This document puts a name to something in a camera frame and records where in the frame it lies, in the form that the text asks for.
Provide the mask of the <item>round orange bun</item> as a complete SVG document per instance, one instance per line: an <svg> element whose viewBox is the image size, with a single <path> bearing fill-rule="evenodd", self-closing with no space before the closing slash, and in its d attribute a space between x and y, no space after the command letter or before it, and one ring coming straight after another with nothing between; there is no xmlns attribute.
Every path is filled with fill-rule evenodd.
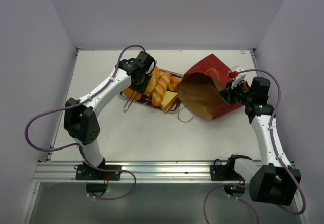
<svg viewBox="0 0 324 224"><path fill-rule="evenodd" d="M130 88L126 88L123 90L123 94L127 97L127 98L130 98L130 99L134 99L135 101L138 101L141 99L142 97L142 94L136 92L136 91L133 91L132 89Z"/></svg>

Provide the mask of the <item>fake baguette loaf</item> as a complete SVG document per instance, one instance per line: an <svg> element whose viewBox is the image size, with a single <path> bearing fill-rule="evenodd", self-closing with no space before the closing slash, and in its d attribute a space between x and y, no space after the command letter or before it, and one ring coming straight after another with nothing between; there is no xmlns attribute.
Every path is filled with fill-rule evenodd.
<svg viewBox="0 0 324 224"><path fill-rule="evenodd" d="M170 83L171 74L165 72L157 81L156 86L152 92L152 104L156 107L160 106Z"/></svg>

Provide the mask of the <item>braided orange bread loaf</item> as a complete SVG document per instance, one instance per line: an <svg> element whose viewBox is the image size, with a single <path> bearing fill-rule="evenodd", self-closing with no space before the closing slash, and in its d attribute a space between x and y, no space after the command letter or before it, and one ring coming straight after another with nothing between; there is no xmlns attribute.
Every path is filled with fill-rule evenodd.
<svg viewBox="0 0 324 224"><path fill-rule="evenodd" d="M176 91L176 86L180 83L180 80L177 79L174 76L170 76L170 83L167 86L167 89L169 91L175 92Z"/></svg>

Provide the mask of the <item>fake triangle sandwich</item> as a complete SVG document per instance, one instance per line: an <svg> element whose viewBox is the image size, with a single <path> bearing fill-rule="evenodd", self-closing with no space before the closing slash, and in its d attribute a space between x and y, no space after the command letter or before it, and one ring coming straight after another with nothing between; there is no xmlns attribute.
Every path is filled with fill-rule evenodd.
<svg viewBox="0 0 324 224"><path fill-rule="evenodd" d="M172 91L166 91L162 102L160 104L160 107L162 108L162 110L167 113L170 109L170 107L173 105L173 102L175 101L175 99L177 98L178 93L176 92L172 92Z"/></svg>

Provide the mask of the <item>red brown paper bag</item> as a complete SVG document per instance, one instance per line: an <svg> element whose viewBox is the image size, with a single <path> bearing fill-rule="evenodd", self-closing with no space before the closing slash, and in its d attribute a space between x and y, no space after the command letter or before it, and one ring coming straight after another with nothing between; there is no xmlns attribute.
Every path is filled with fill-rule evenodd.
<svg viewBox="0 0 324 224"><path fill-rule="evenodd" d="M231 81L230 68L210 54L186 72L176 86L178 98L193 113L206 119L216 119L242 107L228 105L219 94Z"/></svg>

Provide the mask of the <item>oval scored bread loaf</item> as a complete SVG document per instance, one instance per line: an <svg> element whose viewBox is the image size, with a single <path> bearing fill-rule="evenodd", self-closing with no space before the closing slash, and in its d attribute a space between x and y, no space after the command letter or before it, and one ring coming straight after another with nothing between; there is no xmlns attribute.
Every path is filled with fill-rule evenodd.
<svg viewBox="0 0 324 224"><path fill-rule="evenodd" d="M156 66L155 69L153 70L151 79L149 80L149 83L148 83L148 85L147 85L147 87L146 87L146 89L144 91L145 95L148 95L148 94L153 92L158 79L159 79L159 69Z"/></svg>

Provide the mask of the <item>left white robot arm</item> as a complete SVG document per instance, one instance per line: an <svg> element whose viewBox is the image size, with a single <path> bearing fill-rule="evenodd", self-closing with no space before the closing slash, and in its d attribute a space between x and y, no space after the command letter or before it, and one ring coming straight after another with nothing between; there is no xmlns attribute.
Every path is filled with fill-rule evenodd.
<svg viewBox="0 0 324 224"><path fill-rule="evenodd" d="M141 51L136 58L119 59L113 72L95 89L76 100L69 98L65 106L64 129L76 143L83 162L77 165L77 180L118 180L120 169L108 168L97 138L100 134L98 117L105 106L124 89L143 94L156 68L155 59Z"/></svg>

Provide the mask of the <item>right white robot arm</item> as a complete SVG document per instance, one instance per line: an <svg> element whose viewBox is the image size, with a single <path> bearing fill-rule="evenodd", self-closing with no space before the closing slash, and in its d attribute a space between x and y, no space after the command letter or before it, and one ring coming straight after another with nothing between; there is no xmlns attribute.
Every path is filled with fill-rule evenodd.
<svg viewBox="0 0 324 224"><path fill-rule="evenodd" d="M232 78L220 95L229 105L240 103L257 138L261 166L244 155L231 155L226 164L210 166L212 181L245 180L249 184L250 198L256 202L288 206L301 180L301 173L293 169L281 147L272 117L274 107L268 104L270 80L253 77L247 85L242 76Z"/></svg>

